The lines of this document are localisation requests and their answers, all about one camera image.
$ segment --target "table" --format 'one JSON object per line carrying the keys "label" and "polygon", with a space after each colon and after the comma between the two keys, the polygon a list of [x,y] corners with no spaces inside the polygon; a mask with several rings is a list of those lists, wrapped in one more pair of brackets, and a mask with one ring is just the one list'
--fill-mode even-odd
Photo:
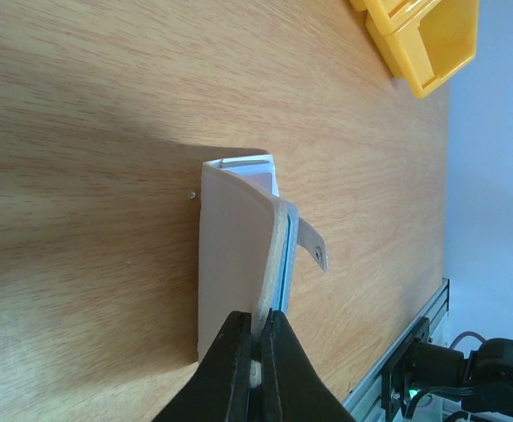
{"label": "table", "polygon": [[289,319],[343,399],[441,282],[447,88],[345,0],[0,0],[0,420],[147,421],[196,369],[201,163],[323,235]]}

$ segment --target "metal frame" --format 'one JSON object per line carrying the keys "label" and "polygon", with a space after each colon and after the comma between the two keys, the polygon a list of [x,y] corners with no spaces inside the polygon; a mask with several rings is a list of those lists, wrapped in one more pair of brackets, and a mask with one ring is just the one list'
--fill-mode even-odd
{"label": "metal frame", "polygon": [[[422,317],[430,320],[429,335],[435,337],[435,332],[442,331],[440,323],[447,320],[450,305],[450,281],[442,279],[442,286],[429,299],[421,311],[411,321],[403,333],[391,344],[381,358],[368,371],[356,388],[343,400],[344,408],[357,422],[373,422],[385,418],[381,408],[381,369],[399,344],[407,337]],[[438,335],[443,342],[444,336]]]}

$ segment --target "yellow bin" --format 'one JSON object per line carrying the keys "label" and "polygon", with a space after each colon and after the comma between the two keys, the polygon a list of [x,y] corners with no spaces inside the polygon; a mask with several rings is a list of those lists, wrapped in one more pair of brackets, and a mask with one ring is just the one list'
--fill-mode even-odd
{"label": "yellow bin", "polygon": [[475,57],[479,0],[350,0],[396,77],[426,97]]}

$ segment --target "blue wall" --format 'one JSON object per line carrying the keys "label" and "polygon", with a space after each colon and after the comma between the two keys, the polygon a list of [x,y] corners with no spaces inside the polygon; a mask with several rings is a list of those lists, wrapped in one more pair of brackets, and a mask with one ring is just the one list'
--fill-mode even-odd
{"label": "blue wall", "polygon": [[480,0],[477,55],[451,80],[450,104],[451,335],[513,338],[513,0]]}

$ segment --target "white wallet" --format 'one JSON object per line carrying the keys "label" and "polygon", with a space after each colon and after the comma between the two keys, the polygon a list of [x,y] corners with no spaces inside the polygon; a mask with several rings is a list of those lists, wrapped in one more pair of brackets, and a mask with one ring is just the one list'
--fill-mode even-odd
{"label": "white wallet", "polygon": [[198,355],[234,310],[258,337],[270,309],[287,312],[296,244],[326,273],[322,237],[279,197],[272,155],[208,161],[202,169]]}

